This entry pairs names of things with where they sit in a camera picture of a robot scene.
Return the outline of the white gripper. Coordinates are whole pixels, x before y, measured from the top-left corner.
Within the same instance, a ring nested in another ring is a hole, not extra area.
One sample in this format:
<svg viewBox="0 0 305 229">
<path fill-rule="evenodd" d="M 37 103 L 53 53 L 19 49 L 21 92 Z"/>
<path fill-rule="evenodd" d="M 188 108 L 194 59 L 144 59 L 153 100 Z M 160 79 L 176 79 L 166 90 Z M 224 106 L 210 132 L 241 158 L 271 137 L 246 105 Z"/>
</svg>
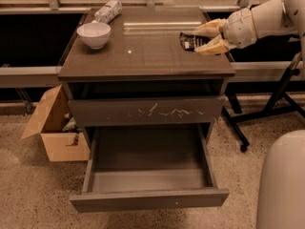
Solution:
<svg viewBox="0 0 305 229">
<path fill-rule="evenodd" d="M 219 35 L 223 29 L 226 39 Z M 257 41 L 253 15 L 248 8 L 233 12 L 227 20 L 218 18 L 206 22 L 197 27 L 193 35 L 214 37 L 207 44 L 195 49 L 201 55 L 222 54 L 235 47 L 243 49 Z"/>
</svg>

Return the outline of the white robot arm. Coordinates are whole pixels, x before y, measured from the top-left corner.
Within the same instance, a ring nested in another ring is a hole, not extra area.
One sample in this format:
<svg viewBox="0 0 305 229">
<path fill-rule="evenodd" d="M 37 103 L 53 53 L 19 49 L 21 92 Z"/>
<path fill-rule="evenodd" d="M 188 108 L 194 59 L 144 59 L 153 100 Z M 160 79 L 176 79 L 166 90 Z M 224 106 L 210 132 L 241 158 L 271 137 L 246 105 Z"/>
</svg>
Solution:
<svg viewBox="0 0 305 229">
<path fill-rule="evenodd" d="M 305 47 L 305 0 L 270 0 L 200 25 L 194 35 L 209 42 L 201 55 L 243 49 L 267 36 L 297 33 Z M 278 138 L 265 157 L 259 185 L 256 229 L 305 229 L 305 131 Z"/>
</svg>

